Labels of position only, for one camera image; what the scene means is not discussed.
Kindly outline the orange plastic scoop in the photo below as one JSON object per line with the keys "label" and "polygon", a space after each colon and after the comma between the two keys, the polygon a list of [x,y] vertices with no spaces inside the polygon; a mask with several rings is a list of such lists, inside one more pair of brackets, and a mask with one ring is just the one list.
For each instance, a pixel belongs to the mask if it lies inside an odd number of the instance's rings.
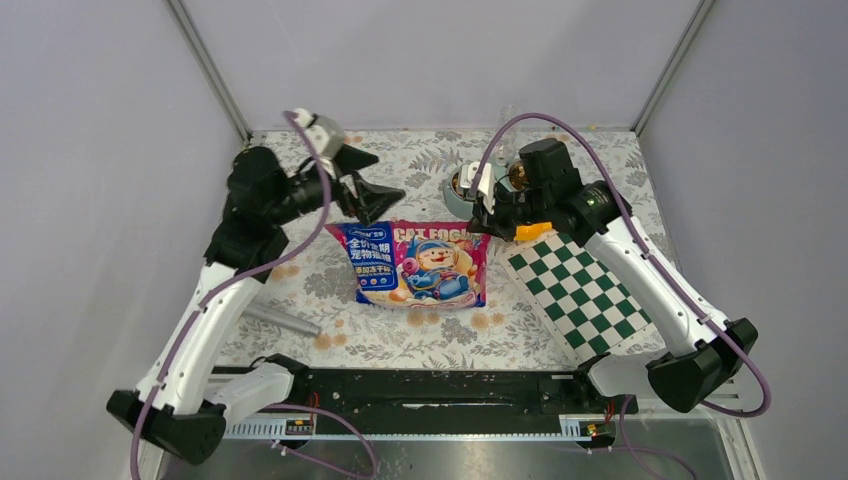
{"label": "orange plastic scoop", "polygon": [[516,227],[513,240],[516,242],[532,241],[551,230],[553,230],[553,226],[550,222],[520,225]]}

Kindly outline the pink pet food bag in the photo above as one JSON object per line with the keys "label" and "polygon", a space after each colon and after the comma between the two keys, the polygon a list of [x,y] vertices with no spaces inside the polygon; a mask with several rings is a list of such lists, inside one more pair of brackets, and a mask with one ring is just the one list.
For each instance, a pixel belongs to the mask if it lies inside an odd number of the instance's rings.
{"label": "pink pet food bag", "polygon": [[490,237],[465,222],[333,223],[325,229],[347,254],[360,304],[455,310],[486,305]]}

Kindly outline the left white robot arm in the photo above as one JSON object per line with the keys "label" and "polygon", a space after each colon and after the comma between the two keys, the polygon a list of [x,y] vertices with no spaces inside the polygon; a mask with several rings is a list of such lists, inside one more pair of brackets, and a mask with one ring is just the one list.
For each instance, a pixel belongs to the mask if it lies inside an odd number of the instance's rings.
{"label": "left white robot arm", "polygon": [[131,433],[132,465],[143,443],[201,464],[228,426],[273,404],[288,411],[307,404],[311,387],[293,360],[261,365],[216,389],[208,382],[225,341],[272,269],[297,253],[284,232],[287,223],[337,205],[370,225],[404,198],[402,189],[361,176],[376,162],[375,155],[343,145],[325,157],[308,157],[288,175],[269,148],[250,147],[235,157],[222,220],[185,313],[149,372],[108,400],[108,412]]}

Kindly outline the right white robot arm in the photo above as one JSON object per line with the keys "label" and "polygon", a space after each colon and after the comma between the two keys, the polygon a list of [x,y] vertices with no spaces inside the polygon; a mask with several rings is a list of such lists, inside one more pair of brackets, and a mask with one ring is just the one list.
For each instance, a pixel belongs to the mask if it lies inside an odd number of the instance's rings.
{"label": "right white robot arm", "polygon": [[730,319],[704,299],[650,246],[629,205],[599,180],[582,181],[566,145],[552,138],[519,152],[525,186],[512,190],[493,169],[473,162],[458,186],[472,201],[471,231],[504,240],[521,228],[548,223],[606,267],[647,314],[664,349],[632,355],[603,353],[579,368],[575,402],[597,412],[613,396],[648,395],[688,413],[741,369],[759,332],[746,318]]}

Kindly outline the green double pet bowl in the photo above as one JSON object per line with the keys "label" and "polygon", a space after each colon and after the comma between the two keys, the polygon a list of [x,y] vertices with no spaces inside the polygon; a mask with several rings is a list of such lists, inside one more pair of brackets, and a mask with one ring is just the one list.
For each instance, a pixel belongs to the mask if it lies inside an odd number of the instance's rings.
{"label": "green double pet bowl", "polygon": [[[473,216],[474,201],[468,191],[478,167],[479,161],[462,164],[455,168],[448,179],[444,181],[445,205],[452,215],[461,220],[471,220]],[[487,193],[488,187],[494,193],[495,186],[502,187],[507,192],[524,190],[527,187],[527,179],[523,161],[515,158],[512,162],[503,165],[498,163],[495,163],[494,166],[487,164],[483,169],[482,179],[478,187],[478,199]]]}

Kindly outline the floral table mat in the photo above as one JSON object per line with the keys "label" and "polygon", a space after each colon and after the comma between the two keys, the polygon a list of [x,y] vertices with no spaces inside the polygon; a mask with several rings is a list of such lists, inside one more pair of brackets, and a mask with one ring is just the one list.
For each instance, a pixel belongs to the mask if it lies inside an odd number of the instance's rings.
{"label": "floral table mat", "polygon": [[[604,162],[615,186],[632,205],[650,242],[667,258],[673,250],[635,134],[581,133]],[[387,220],[456,220],[443,200],[444,180],[454,167],[477,160],[490,131],[354,131],[346,141],[380,157],[365,170],[370,182],[403,188],[405,199]],[[506,142],[517,150],[537,139],[566,143],[584,181],[600,179],[593,162],[564,132],[512,130]],[[433,370],[567,370],[579,361],[561,345],[568,328],[557,322],[552,335],[546,317],[527,302],[516,276],[500,262],[512,245],[493,239],[488,246],[486,305],[460,310],[385,309],[355,301],[355,276],[338,241],[328,232],[300,257],[276,267],[256,301],[312,322],[315,338],[243,316],[225,343],[216,366],[249,366],[280,353],[310,366],[423,368]]]}

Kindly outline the clear plastic bottle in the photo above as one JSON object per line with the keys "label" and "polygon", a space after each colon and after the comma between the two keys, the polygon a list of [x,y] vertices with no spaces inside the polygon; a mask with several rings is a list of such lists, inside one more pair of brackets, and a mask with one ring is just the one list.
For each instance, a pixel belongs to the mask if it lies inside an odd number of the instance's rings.
{"label": "clear plastic bottle", "polygon": [[[499,115],[498,127],[503,127],[513,117],[520,113],[519,108],[515,105],[506,105],[501,108]],[[517,130],[510,127],[498,141],[494,153],[491,155],[492,160],[496,165],[507,166],[512,163],[517,157]]]}

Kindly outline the green white checkerboard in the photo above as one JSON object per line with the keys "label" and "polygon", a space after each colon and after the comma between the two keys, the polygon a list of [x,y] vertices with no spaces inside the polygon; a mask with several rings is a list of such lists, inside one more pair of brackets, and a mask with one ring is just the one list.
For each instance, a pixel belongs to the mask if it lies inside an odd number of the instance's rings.
{"label": "green white checkerboard", "polygon": [[570,237],[546,233],[504,250],[498,261],[573,363],[664,347],[623,283]]}

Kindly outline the grey metal cylinder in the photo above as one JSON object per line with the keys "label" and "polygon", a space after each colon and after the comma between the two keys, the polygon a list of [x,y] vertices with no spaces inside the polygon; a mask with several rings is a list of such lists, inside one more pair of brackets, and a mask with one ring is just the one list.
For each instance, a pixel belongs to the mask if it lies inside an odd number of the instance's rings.
{"label": "grey metal cylinder", "polygon": [[322,329],[312,322],[259,303],[250,303],[243,314],[311,338],[322,333]]}

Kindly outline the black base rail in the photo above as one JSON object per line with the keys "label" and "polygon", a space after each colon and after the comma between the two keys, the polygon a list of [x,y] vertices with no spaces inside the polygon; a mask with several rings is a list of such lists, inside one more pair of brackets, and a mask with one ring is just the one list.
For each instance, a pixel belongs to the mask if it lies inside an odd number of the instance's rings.
{"label": "black base rail", "polygon": [[320,368],[275,354],[213,372],[246,374],[271,365],[294,376],[287,402],[340,416],[308,414],[317,437],[345,435],[352,424],[373,439],[575,438],[591,423],[639,411],[634,400],[598,393],[581,371]]}

